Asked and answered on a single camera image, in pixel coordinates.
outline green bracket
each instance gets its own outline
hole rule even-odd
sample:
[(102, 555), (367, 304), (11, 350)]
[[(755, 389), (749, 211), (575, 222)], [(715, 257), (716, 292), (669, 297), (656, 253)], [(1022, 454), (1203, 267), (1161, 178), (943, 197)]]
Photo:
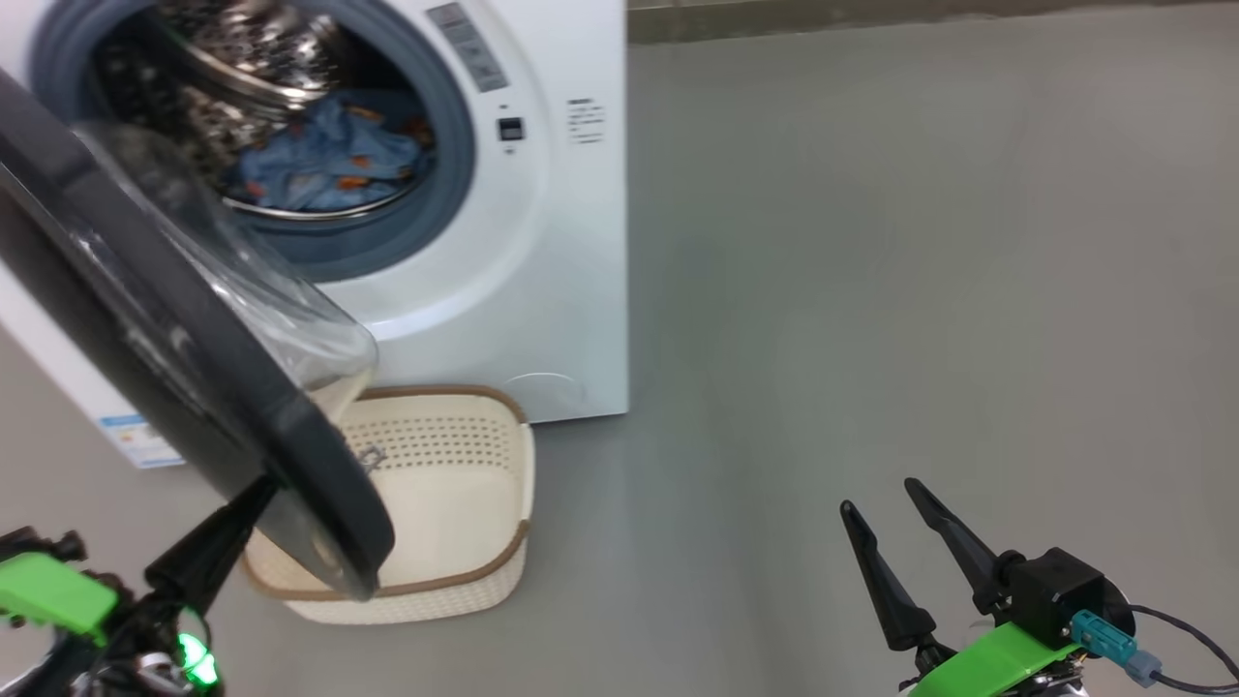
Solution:
[(1048, 649), (1007, 623), (921, 678), (909, 697), (994, 697), (1079, 649)]
[(116, 607), (116, 592), (40, 552), (0, 562), (0, 617), (51, 624), (104, 646), (103, 621)]

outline green led light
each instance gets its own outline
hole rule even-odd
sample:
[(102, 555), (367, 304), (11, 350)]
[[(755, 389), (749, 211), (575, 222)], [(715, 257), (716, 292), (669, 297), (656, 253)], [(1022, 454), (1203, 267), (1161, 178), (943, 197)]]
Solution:
[(211, 687), (219, 682), (216, 672), (216, 657), (207, 651), (206, 645), (192, 634), (181, 635), (181, 649), (185, 651), (185, 675), (198, 687)]

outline white laundry basket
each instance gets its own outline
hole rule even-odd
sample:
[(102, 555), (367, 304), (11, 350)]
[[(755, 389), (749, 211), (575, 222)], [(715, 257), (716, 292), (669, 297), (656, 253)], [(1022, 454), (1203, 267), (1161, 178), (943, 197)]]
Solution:
[(348, 600), (255, 534), (243, 566), (259, 592), (327, 624), (432, 620), (512, 594), (534, 491), (533, 431), (515, 402), (484, 387), (379, 390), (341, 431), (354, 452), (387, 456), (370, 473), (395, 529), (378, 593)]

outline gray connector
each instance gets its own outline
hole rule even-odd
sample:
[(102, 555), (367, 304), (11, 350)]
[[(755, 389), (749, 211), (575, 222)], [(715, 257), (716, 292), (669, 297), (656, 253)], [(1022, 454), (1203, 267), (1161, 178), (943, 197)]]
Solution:
[(1136, 651), (1123, 666), (1127, 677), (1136, 681), (1140, 687), (1152, 687), (1157, 683), (1152, 673), (1161, 671), (1161, 659), (1149, 651)]

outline gray floor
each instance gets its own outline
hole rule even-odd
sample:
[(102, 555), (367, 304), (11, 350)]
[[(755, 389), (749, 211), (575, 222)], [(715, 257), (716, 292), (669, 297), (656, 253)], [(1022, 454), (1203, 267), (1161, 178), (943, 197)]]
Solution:
[[(893, 693), (911, 659), (841, 499), (940, 639), (974, 619), (908, 475), (994, 547), (1063, 546), (1239, 649), (1237, 37), (1239, 7), (1199, 7), (636, 50), (633, 413), (539, 432), (496, 610), (332, 629), (234, 579), (234, 693)], [(77, 527), (136, 578), (217, 504), (124, 465), (7, 340), (0, 366), (0, 527)], [(35, 646), (2, 643), (0, 675)]]

